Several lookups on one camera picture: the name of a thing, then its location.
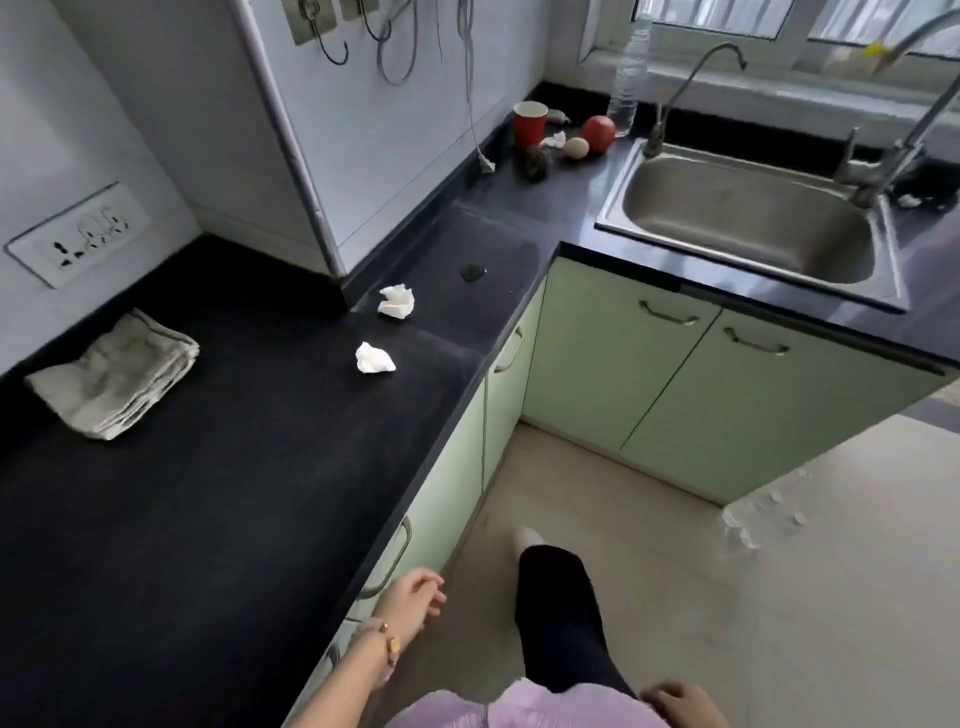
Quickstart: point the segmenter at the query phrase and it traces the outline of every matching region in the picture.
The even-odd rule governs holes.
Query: faucet
[[[880,57],[873,75],[889,68],[921,40],[954,25],[960,25],[960,9],[945,12],[925,22]],[[842,184],[853,183],[857,185],[850,196],[854,205],[859,207],[873,206],[876,197],[884,192],[897,177],[917,160],[924,150],[924,137],[958,95],[960,95],[960,74],[947,87],[947,90],[933,102],[933,105],[914,125],[906,138],[894,142],[893,147],[883,153],[879,162],[865,162],[853,158],[853,151],[856,147],[856,133],[859,131],[859,127],[853,128],[847,136],[843,158],[833,178],[836,182]]]
[[[663,151],[663,140],[666,137],[666,117],[670,113],[670,110],[673,109],[674,105],[677,103],[677,99],[679,99],[680,95],[686,91],[688,86],[690,86],[690,83],[693,81],[693,77],[700,73],[700,69],[704,67],[704,63],[707,62],[707,59],[717,51],[722,51],[726,48],[729,48],[736,54],[736,60],[740,64],[740,70],[742,71],[746,69],[747,60],[743,57],[743,51],[740,50],[740,47],[736,43],[718,43],[710,48],[700,59],[700,61],[693,66],[693,70],[690,71],[690,75],[686,77],[686,81],[680,84],[680,88],[678,88],[677,92],[670,97],[670,100],[666,103],[666,106],[657,103],[657,123],[654,124],[653,130],[650,132],[650,136],[647,138],[647,143],[643,145],[643,155],[646,158],[652,159]]]

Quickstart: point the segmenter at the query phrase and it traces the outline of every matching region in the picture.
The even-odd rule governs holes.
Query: hand
[[[438,617],[446,595],[440,591],[444,578],[420,567],[407,572],[391,584],[373,610],[389,625],[387,634],[400,640],[400,650],[407,648],[425,625],[427,617]]]
[[[676,680],[647,688],[640,694],[670,728],[730,728],[727,719],[699,685]]]

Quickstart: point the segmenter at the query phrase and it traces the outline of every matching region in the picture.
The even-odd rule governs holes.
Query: leg
[[[516,626],[527,677],[551,692],[580,683],[636,697],[607,652],[603,622],[583,562],[555,546],[520,554]]]

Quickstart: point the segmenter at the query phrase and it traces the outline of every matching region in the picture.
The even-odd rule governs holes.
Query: pink clothing
[[[387,728],[668,728],[646,703],[600,685],[577,685],[553,693],[526,678],[512,684],[489,706],[452,692],[425,695]]]

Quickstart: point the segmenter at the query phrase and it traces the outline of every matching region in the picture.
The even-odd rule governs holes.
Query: red apple
[[[591,116],[580,130],[580,136],[587,140],[591,154],[602,155],[613,144],[616,126],[606,116]]]

